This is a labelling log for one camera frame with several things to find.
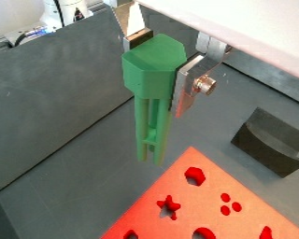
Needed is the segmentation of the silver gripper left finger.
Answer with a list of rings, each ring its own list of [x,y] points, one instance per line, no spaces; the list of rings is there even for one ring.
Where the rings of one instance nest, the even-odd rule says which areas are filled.
[[[123,49],[129,51],[154,37],[154,31],[146,27],[138,2],[115,7],[114,13],[123,33]]]

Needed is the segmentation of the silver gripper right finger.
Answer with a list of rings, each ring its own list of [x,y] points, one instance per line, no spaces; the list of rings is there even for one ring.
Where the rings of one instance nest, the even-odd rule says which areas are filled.
[[[224,62],[233,47],[199,32],[197,37],[197,54],[178,68],[171,112],[179,118],[193,106],[197,95],[210,95],[215,90],[215,80],[210,77]]]

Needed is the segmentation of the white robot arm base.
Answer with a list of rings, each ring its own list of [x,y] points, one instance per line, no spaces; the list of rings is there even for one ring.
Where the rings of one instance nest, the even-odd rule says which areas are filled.
[[[92,11],[87,7],[86,0],[43,0],[44,14],[40,21],[23,30],[6,35],[12,47],[20,46],[32,38],[56,32],[70,24],[91,17]]]

